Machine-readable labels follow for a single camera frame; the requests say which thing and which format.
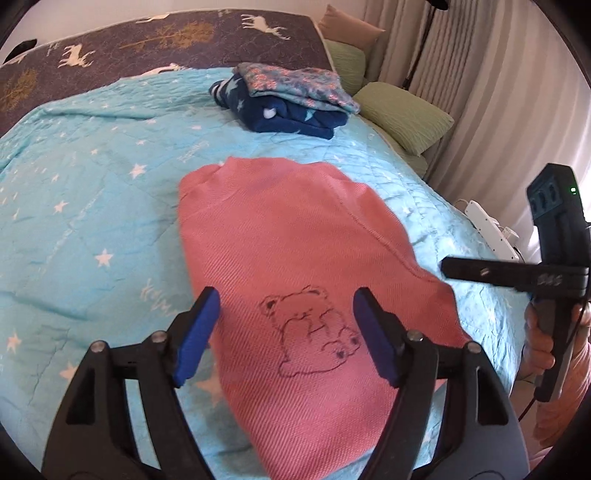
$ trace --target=white curtain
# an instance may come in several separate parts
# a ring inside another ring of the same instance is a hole
[[[571,166],[583,204],[591,207],[591,89],[558,32],[529,0],[496,2],[480,64],[427,180],[450,202],[478,201],[520,235],[526,260],[538,260],[525,188],[545,164]],[[421,82],[417,93],[427,96]]]
[[[386,31],[368,59],[365,76],[370,82],[402,85],[427,4],[425,0],[368,0],[363,19]]]
[[[546,163],[573,168],[591,213],[591,89],[531,0],[449,3],[436,12],[410,86],[456,121],[425,152],[425,180],[451,203],[479,202],[518,233],[526,260],[539,260],[525,188]],[[399,86],[406,77],[428,8],[425,0],[368,2],[366,20],[391,25],[380,81]]]

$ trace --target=cable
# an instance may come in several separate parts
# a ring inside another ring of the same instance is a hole
[[[589,304],[590,297],[591,297],[591,281],[589,279],[587,279],[587,288],[585,290],[585,296],[583,298],[583,305],[581,308],[581,313],[579,313],[579,318],[577,319],[576,323],[574,324],[574,329],[573,329],[572,333],[570,334],[568,341],[566,342],[566,348],[568,348],[569,345],[572,342],[574,342],[574,339],[577,336],[577,332],[579,330],[579,327],[581,326],[581,322],[583,321],[583,315],[585,314],[585,310],[587,309],[587,305]],[[527,413],[529,412],[530,408],[534,405],[534,403],[535,403],[535,398],[532,398],[530,403],[526,406],[525,410],[523,412],[521,412],[521,415],[519,415],[518,421],[521,421],[523,419],[523,417],[525,417],[527,415]]]
[[[518,421],[523,420],[523,417],[525,417],[527,415],[527,413],[529,412],[530,408],[534,405],[534,403],[535,403],[535,398],[532,398],[531,401],[526,406],[525,410],[523,412],[521,412],[521,415],[519,415]]]

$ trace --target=white wall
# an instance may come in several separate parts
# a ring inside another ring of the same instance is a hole
[[[360,18],[367,1],[330,3]],[[41,0],[27,12],[0,49],[0,59],[3,61],[24,40],[36,38],[44,44],[127,20],[200,8],[260,8],[305,14],[319,20],[326,4],[318,0]]]

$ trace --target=pink sweater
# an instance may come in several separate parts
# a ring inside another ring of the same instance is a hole
[[[589,384],[591,384],[591,345],[587,342],[579,354],[571,360],[560,398],[553,402],[538,404],[534,437],[544,450],[530,459],[532,469],[542,461],[552,445],[564,433],[581,405]]]
[[[437,343],[467,341],[400,221],[327,163],[229,158],[182,180],[178,214],[194,292],[222,298],[210,343],[224,396],[274,480],[324,478],[384,428],[395,391],[359,334],[357,288]]]

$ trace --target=tree pattern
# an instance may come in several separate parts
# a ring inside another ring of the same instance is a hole
[[[16,81],[14,78],[7,81],[0,90],[0,112],[14,110],[36,86],[37,72],[33,69],[25,70]]]
[[[156,36],[134,43],[121,45],[119,48],[144,49],[146,43],[159,41],[158,48],[189,48],[195,43],[208,43],[213,38],[213,25],[207,22],[191,22],[180,30],[174,31],[173,25],[165,25],[156,29]]]

